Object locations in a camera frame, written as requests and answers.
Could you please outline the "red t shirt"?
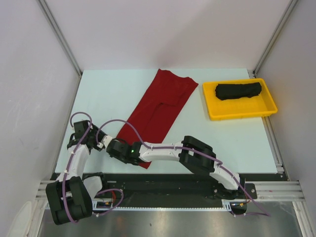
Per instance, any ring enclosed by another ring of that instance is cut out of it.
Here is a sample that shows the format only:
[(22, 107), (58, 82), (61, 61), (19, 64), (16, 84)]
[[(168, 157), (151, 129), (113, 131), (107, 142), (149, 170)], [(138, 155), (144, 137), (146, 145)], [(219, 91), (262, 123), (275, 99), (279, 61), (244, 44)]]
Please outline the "red t shirt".
[(127, 121), (143, 141), (162, 143), (197, 86), (190, 77), (159, 69)]

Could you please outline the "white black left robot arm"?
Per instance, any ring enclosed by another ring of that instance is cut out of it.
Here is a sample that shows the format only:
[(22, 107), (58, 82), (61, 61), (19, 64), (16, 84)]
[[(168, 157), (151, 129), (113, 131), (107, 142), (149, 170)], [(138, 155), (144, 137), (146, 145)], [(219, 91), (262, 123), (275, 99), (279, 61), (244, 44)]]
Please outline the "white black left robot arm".
[(51, 215), (56, 225), (77, 222), (92, 215), (92, 198), (108, 194), (109, 185), (100, 177), (82, 180), (85, 163), (92, 149), (101, 151), (95, 135), (98, 128), (88, 120), (75, 122), (67, 144), (69, 161), (55, 182), (46, 186)]

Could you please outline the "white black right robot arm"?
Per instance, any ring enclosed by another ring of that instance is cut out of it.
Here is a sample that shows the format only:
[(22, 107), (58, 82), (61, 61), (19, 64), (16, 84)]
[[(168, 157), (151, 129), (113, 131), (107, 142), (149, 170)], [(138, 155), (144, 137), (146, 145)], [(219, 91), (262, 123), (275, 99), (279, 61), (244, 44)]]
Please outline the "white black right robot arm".
[(132, 145), (118, 138), (103, 143), (112, 158), (123, 163), (147, 167), (154, 161), (176, 161), (191, 173), (209, 176), (217, 181), (214, 189), (222, 199), (237, 199), (245, 193), (245, 185), (237, 173), (232, 173), (216, 158), (213, 148), (202, 141), (185, 136), (181, 142), (153, 144), (134, 142)]

